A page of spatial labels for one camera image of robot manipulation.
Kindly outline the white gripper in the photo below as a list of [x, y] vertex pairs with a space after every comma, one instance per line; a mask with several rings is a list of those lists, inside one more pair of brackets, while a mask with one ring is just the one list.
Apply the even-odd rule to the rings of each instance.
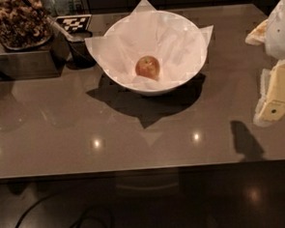
[[272, 70], [263, 69], [260, 76], [260, 95], [253, 124], [268, 127], [285, 115], [285, 0], [280, 0], [270, 13], [249, 33], [245, 42], [265, 43], [267, 54], [280, 59]]

